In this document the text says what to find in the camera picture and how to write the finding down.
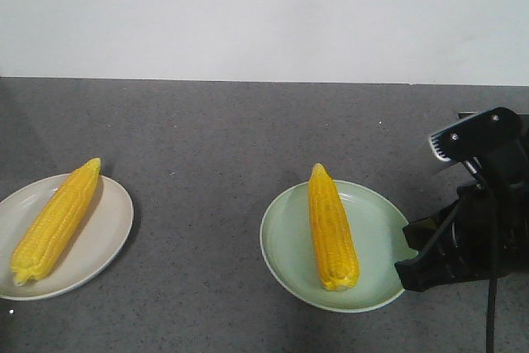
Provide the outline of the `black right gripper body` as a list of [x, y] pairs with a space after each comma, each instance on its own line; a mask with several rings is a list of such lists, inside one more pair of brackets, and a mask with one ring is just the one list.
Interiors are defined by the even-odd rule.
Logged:
[[497, 279], [528, 271], [528, 187], [506, 190], [467, 184], [433, 215], [438, 229], [418, 255], [446, 272], [444, 284]]

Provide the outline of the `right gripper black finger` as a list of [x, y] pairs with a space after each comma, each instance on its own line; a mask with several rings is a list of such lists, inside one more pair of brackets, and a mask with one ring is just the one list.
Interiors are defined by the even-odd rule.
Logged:
[[444, 268], [426, 255], [397, 261], [394, 267], [407, 291], [425, 292], [446, 282]]
[[437, 215], [425, 217], [407, 224], [403, 234], [408, 246], [413, 250], [422, 250], [438, 229]]

